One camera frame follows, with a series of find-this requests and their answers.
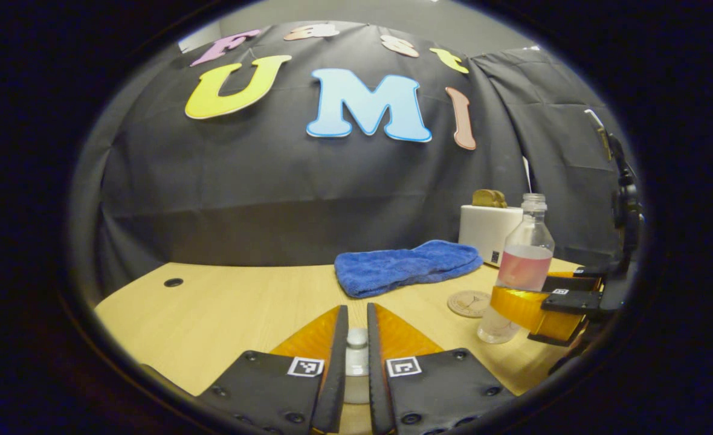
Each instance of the round coaster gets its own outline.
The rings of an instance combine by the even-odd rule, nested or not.
[[[448,298],[448,308],[459,316],[480,318],[491,303],[491,297],[484,292],[465,290]]]

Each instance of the folded blue towel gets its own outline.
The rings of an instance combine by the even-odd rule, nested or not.
[[[481,264],[483,259],[472,246],[431,240],[414,250],[340,254],[335,257],[335,275],[347,295],[363,298],[467,275]]]

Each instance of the plastic water bottle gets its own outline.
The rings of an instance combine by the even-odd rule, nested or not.
[[[525,193],[521,208],[522,222],[504,240],[504,253],[495,285],[540,292],[555,250],[555,241],[544,224],[544,212],[547,211],[544,195]],[[520,325],[488,306],[477,328],[477,336],[486,343],[506,343],[519,330]]]

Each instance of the pink liquid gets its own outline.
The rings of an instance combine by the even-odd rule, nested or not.
[[[508,246],[499,267],[496,285],[511,289],[542,290],[550,270],[552,251],[540,246]]]

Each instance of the wooden table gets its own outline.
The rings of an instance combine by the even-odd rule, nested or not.
[[[553,259],[550,270],[577,265]],[[235,267],[169,263],[117,290],[96,307],[112,336],[139,363],[148,364],[195,396],[244,350],[269,352],[336,305],[349,308],[349,327],[367,327],[367,303],[379,303],[445,350],[466,347],[512,393],[547,377],[565,347],[530,341],[523,329],[505,344],[484,344],[478,319],[450,311],[461,290],[490,294],[498,269],[483,265],[442,283],[401,287],[378,297],[349,298],[332,265]],[[167,279],[183,284],[166,287]],[[370,433],[368,405],[345,405],[340,433]]]

